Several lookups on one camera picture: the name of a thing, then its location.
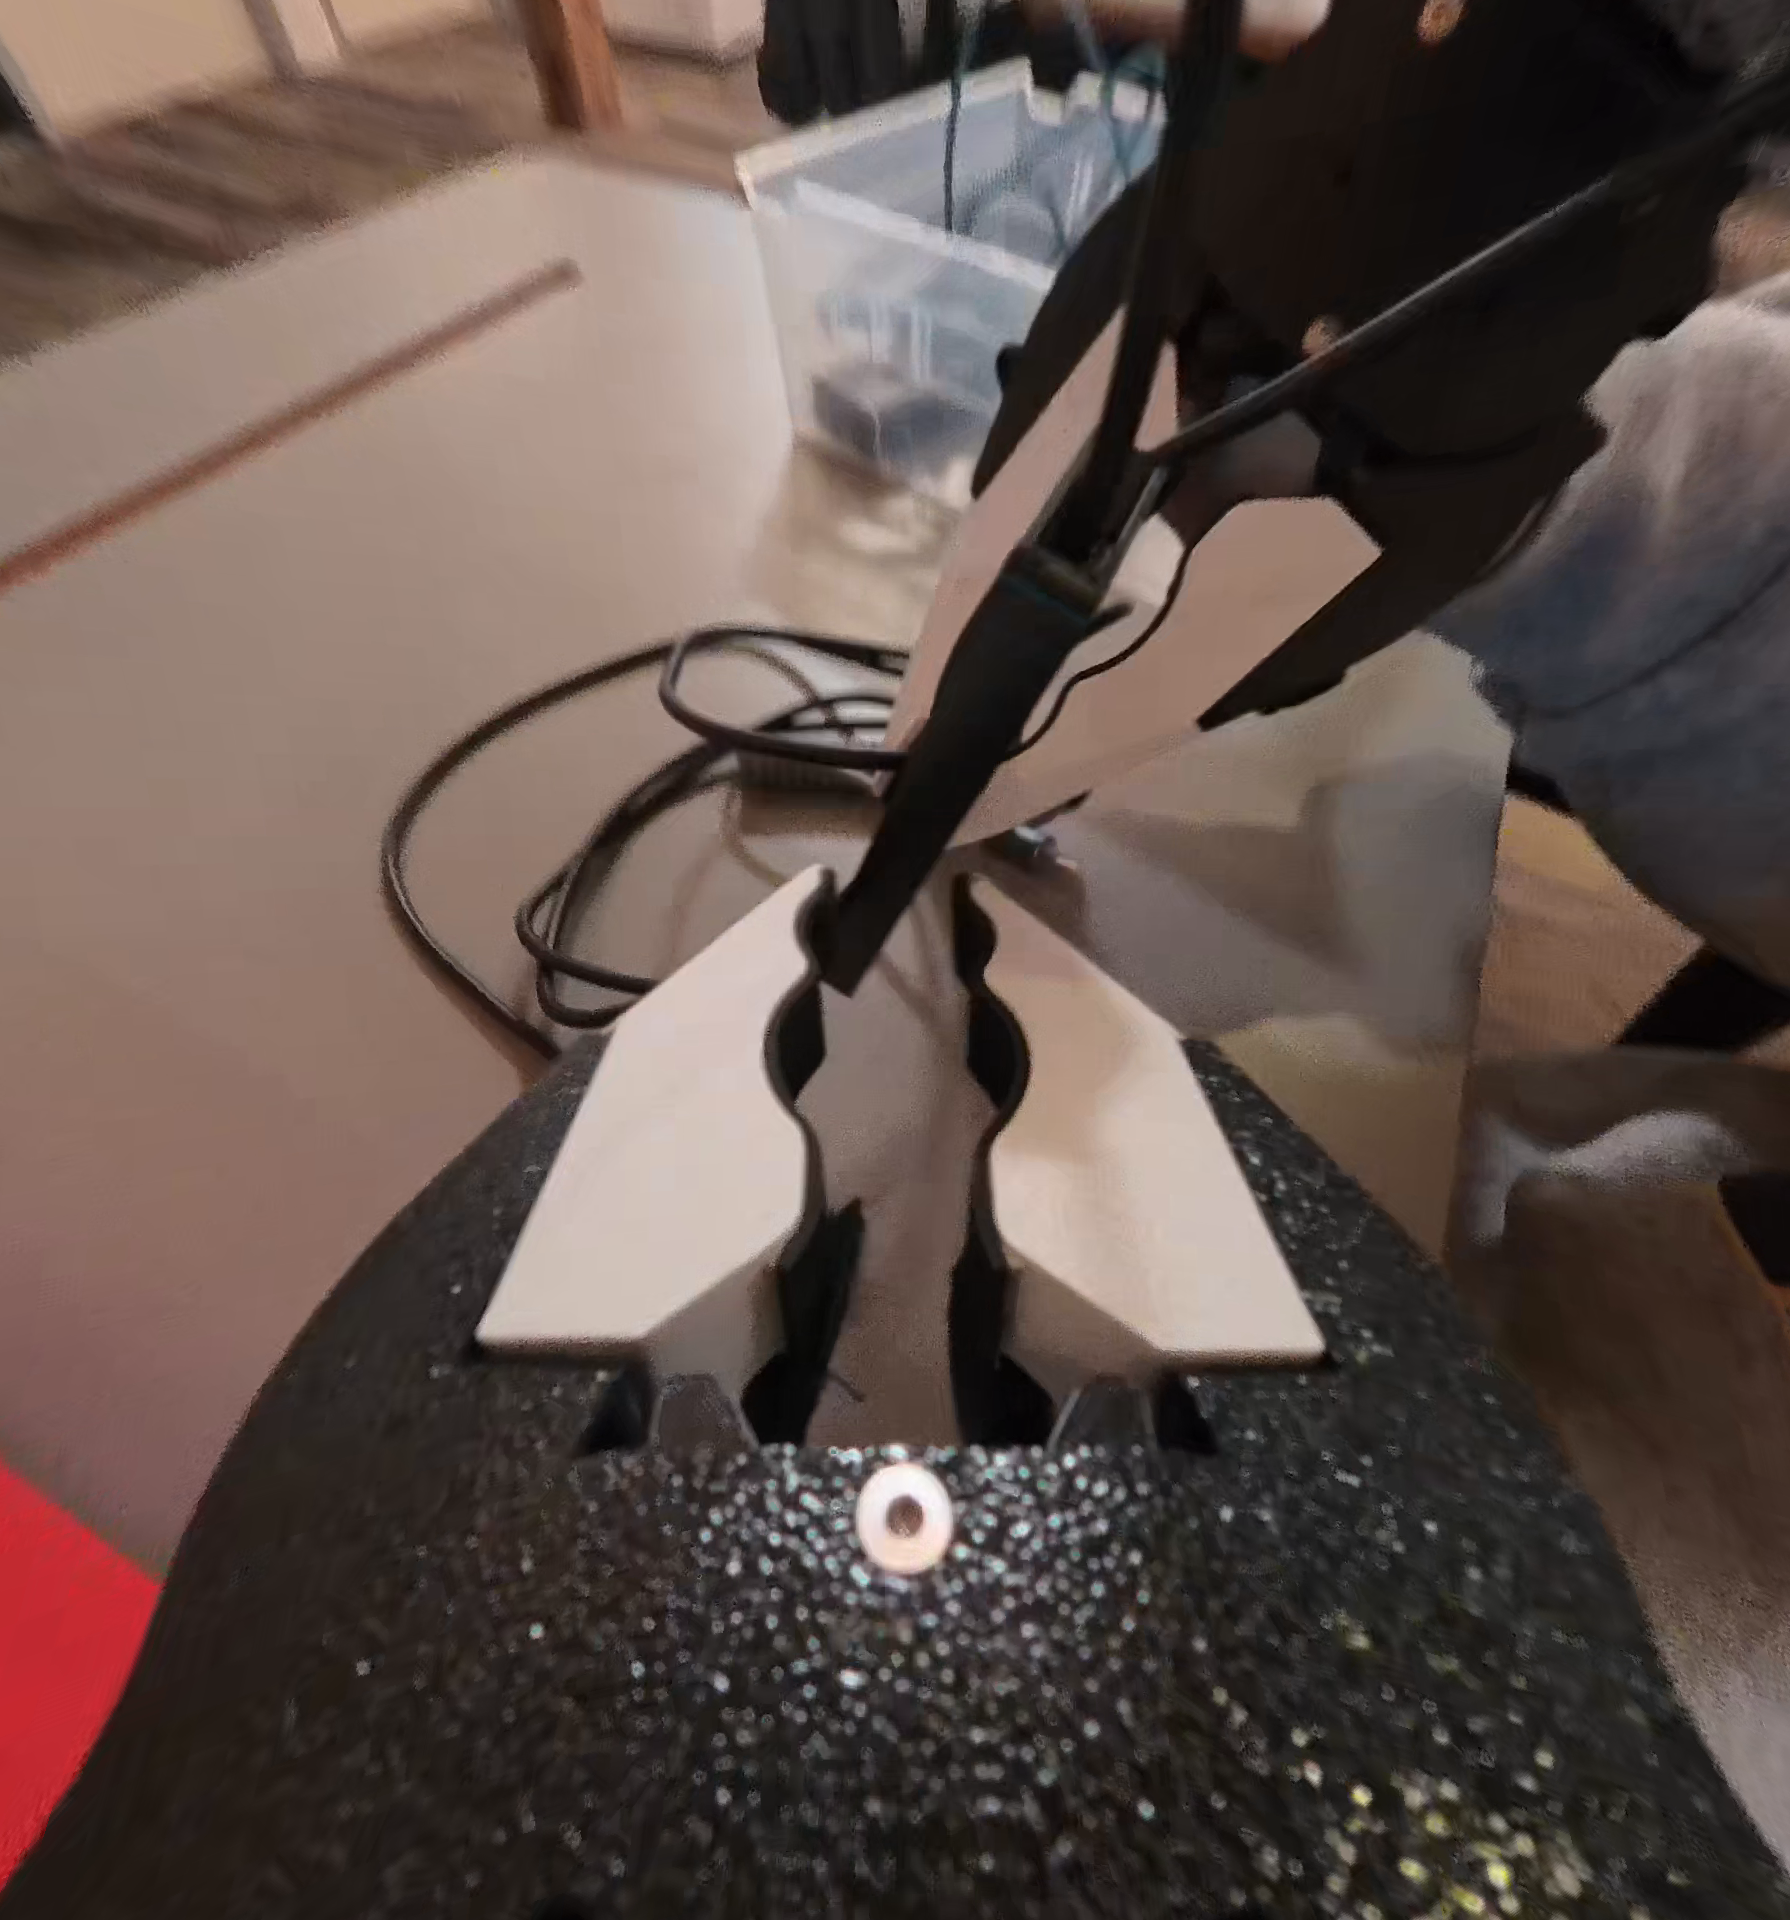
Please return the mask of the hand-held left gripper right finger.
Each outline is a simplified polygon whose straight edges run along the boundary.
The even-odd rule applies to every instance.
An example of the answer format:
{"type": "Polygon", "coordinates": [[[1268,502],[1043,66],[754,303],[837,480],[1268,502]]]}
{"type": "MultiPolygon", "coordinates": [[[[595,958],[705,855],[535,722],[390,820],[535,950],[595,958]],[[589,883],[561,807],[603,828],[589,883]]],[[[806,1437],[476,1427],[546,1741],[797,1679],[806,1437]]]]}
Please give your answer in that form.
{"type": "Polygon", "coordinates": [[[1188,1381],[1322,1368],[1170,1021],[983,878],[955,881],[949,921],[989,1108],[948,1294],[957,1437],[1047,1445],[1099,1384],[1153,1407],[1188,1381]]]}

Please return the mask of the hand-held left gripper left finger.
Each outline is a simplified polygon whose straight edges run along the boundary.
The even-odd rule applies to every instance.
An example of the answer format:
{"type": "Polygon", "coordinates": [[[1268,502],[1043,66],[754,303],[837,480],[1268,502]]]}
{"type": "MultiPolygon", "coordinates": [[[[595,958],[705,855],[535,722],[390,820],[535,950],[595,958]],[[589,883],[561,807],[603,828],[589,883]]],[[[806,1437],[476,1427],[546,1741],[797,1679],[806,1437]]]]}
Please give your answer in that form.
{"type": "Polygon", "coordinates": [[[758,1442],[808,1438],[863,1246],[802,1113],[831,901],[831,873],[802,871],[618,1021],[482,1311],[483,1355],[704,1379],[758,1442]]]}

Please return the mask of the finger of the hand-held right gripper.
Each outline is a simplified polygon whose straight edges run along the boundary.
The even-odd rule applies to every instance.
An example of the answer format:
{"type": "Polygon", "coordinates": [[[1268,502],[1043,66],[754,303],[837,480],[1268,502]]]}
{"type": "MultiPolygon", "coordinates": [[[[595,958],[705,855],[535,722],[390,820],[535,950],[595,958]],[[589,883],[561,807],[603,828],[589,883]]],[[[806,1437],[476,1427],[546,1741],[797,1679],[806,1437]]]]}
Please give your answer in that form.
{"type": "MultiPolygon", "coordinates": [[[[978,489],[959,519],[900,679],[884,740],[904,753],[939,704],[949,657],[1013,552],[1025,547],[1085,457],[1112,378],[1122,319],[1088,327],[1081,351],[1051,395],[1027,409],[1025,429],[978,489]]],[[[1034,743],[995,773],[999,782],[1113,782],[1153,756],[1151,698],[1127,690],[1136,658],[1108,663],[1147,634],[1153,620],[1153,535],[1131,539],[1113,564],[1098,631],[1055,670],[1036,698],[1025,733],[1034,743]]]]}
{"type": "Polygon", "coordinates": [[[1041,820],[1168,756],[1382,555],[1322,496],[1236,506],[1183,557],[1162,603],[1138,600],[1062,670],[1023,745],[962,822],[962,844],[1041,820]]]}

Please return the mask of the person's right forearm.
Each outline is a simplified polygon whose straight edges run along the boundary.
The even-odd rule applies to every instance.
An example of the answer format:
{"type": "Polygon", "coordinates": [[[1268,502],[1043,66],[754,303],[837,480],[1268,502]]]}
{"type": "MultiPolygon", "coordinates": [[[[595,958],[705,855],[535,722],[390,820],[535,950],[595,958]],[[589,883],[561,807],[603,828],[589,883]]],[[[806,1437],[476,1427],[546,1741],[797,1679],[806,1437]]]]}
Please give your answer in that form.
{"type": "Polygon", "coordinates": [[[1790,272],[1589,401],[1599,451],[1428,631],[1607,864],[1790,993],[1790,272]]]}

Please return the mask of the clear plastic container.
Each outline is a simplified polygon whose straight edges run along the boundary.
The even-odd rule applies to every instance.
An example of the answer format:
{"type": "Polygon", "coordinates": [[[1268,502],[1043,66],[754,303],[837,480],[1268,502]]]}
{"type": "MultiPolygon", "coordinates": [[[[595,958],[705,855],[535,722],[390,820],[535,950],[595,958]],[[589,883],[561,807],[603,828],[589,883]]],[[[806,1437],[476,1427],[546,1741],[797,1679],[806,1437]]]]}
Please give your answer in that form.
{"type": "Polygon", "coordinates": [[[1004,352],[1162,131],[1140,62],[1004,61],[737,156],[794,438],[962,510],[1004,352]]]}

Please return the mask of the red mat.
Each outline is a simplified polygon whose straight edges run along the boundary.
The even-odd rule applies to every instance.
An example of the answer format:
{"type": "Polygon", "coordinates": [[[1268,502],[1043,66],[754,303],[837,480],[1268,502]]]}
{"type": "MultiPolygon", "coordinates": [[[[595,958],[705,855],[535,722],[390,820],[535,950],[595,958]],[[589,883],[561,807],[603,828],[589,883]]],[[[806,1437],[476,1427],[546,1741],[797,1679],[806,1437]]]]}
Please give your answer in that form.
{"type": "Polygon", "coordinates": [[[158,1598],[0,1461],[0,1892],[111,1716],[158,1598]]]}

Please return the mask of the brown wooden post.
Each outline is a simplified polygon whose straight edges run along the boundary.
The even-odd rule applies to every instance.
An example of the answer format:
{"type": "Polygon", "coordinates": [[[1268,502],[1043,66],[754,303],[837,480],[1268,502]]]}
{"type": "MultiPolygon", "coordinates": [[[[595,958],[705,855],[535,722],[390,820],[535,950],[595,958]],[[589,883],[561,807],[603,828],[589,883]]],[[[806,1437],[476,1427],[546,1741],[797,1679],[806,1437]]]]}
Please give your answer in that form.
{"type": "Polygon", "coordinates": [[[620,68],[599,2],[511,2],[546,123],[560,133],[625,127],[620,68]]]}

